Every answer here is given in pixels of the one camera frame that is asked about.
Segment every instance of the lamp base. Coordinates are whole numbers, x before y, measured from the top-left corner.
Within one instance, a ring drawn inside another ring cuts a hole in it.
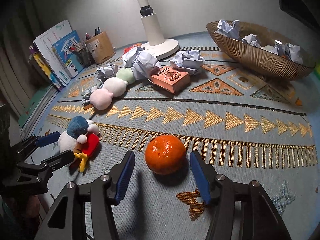
[[[175,53],[179,49],[179,43],[173,39],[165,39],[164,43],[156,46],[150,46],[149,43],[142,44],[141,47],[145,47],[146,51],[157,60],[161,60]]]

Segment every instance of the blue hat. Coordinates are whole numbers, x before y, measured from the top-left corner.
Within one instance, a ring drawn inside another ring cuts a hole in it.
[[[70,135],[72,138],[77,139],[79,135],[87,133],[88,127],[89,124],[84,117],[75,116],[69,122],[67,134]]]

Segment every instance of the wooden pen holder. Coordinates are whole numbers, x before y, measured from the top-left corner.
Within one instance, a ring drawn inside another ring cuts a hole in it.
[[[115,51],[106,32],[102,32],[91,39],[85,41],[94,61],[99,64],[112,58]]]

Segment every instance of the green plush ball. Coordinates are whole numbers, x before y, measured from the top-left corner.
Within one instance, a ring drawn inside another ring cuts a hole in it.
[[[127,67],[127,68],[120,68],[116,74],[117,78],[120,78],[124,81],[127,81],[129,84],[132,84],[135,82],[135,77],[133,75],[133,72],[131,70],[131,68]]]

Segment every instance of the yellow plush feet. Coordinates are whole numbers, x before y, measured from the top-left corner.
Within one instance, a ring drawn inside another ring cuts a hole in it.
[[[84,168],[85,168],[85,164],[87,163],[87,160],[88,160],[88,156],[85,154],[85,153],[74,153],[75,154],[75,157],[78,158],[78,159],[81,159],[81,162],[80,162],[80,172],[83,172],[84,171]]]

